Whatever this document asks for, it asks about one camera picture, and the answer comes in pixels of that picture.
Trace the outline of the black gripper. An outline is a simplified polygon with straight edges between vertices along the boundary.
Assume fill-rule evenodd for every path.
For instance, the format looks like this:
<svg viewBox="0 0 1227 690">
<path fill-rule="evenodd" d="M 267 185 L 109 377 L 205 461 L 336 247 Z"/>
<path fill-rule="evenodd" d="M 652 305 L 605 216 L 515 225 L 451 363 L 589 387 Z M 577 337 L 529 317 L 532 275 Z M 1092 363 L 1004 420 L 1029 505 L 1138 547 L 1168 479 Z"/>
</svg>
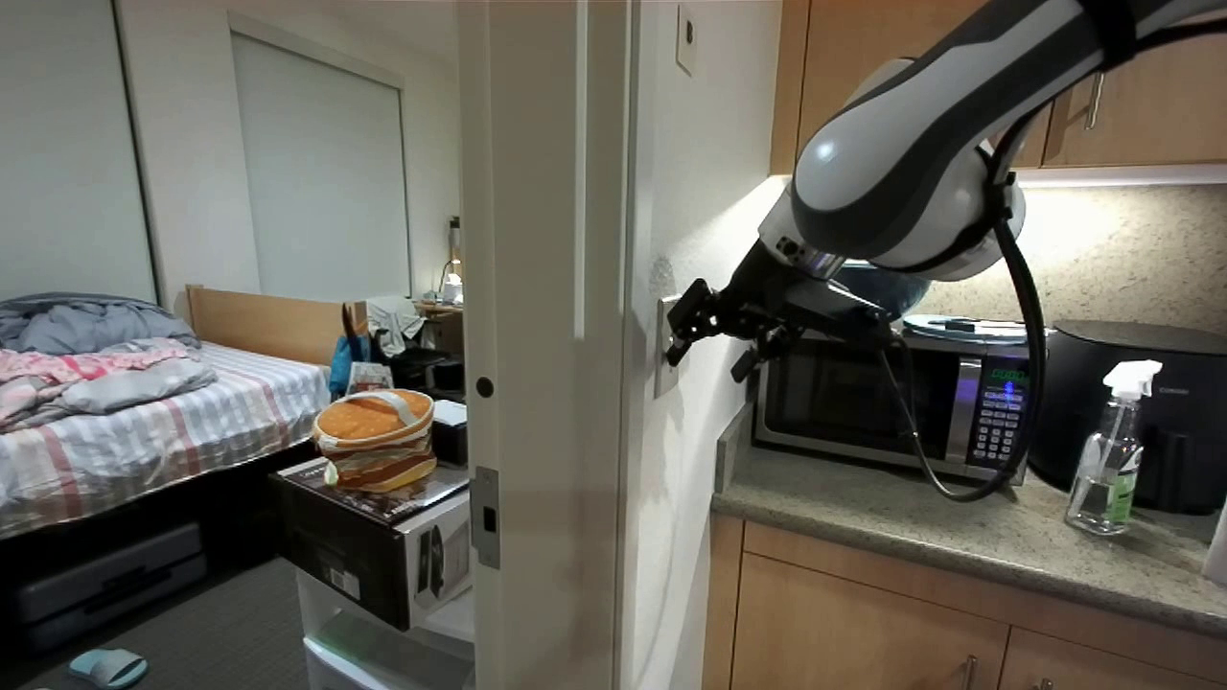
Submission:
<svg viewBox="0 0 1227 690">
<path fill-rule="evenodd" d="M 895 314 L 854 295 L 827 272 L 784 265 L 751 247 L 734 280 L 715 291 L 694 280 L 670 305 L 666 326 L 687 330 L 664 344 L 664 359 L 680 369 L 710 332 L 740 337 L 748 354 L 734 363 L 734 381 L 748 381 L 758 363 L 791 354 L 804 332 L 836 341 L 882 341 Z"/>
</svg>

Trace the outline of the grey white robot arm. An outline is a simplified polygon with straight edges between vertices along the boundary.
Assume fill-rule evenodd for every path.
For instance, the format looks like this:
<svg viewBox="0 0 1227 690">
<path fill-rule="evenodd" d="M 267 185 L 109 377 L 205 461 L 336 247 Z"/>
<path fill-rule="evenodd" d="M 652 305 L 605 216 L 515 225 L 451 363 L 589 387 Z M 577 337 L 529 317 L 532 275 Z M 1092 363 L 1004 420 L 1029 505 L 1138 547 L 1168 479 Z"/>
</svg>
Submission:
<svg viewBox="0 0 1227 690">
<path fill-rule="evenodd" d="M 885 341 L 898 295 L 1007 265 L 1029 358 L 1042 305 L 1021 257 L 1016 150 L 1030 120 L 1096 73 L 1223 27 L 1223 0 L 986 0 L 822 123 L 726 286 L 666 311 L 664 359 L 740 337 L 734 377 L 803 332 Z"/>
</svg>

